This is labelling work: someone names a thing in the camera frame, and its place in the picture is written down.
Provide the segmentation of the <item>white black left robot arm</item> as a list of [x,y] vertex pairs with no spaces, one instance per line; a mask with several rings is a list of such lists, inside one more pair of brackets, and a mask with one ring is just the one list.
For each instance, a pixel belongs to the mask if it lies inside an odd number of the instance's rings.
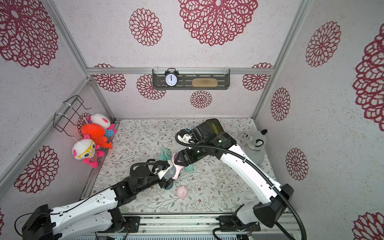
[[29,214],[22,227],[22,238],[70,240],[91,232],[117,232],[126,223],[120,207],[156,184],[166,186],[164,176],[170,169],[166,162],[133,164],[127,178],[85,200],[56,208],[42,205]]

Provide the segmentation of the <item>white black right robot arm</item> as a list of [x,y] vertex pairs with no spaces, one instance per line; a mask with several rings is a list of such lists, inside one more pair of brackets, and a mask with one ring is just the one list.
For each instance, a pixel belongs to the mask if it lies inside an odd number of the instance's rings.
[[185,146],[185,149],[172,158],[174,180],[179,177],[183,168],[206,156],[214,156],[234,170],[259,200],[254,206],[240,207],[236,218],[243,224],[259,221],[269,228],[277,224],[288,207],[293,188],[274,181],[254,164],[235,139],[224,131],[219,120],[209,119],[192,130],[181,130],[176,133],[175,140]]

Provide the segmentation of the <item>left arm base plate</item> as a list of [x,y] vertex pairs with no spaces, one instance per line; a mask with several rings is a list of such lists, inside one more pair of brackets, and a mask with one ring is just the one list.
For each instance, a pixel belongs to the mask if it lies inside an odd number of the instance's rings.
[[141,217],[139,216],[124,216],[125,223],[123,224],[122,229],[119,230],[119,233],[137,233],[139,231],[139,226],[141,222]]

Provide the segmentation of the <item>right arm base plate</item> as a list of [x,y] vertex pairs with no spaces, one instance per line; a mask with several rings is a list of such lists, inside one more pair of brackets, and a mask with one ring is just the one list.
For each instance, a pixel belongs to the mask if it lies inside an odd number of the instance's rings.
[[219,229],[222,232],[260,232],[261,227],[259,222],[243,224],[235,215],[221,215],[216,218],[219,221]]

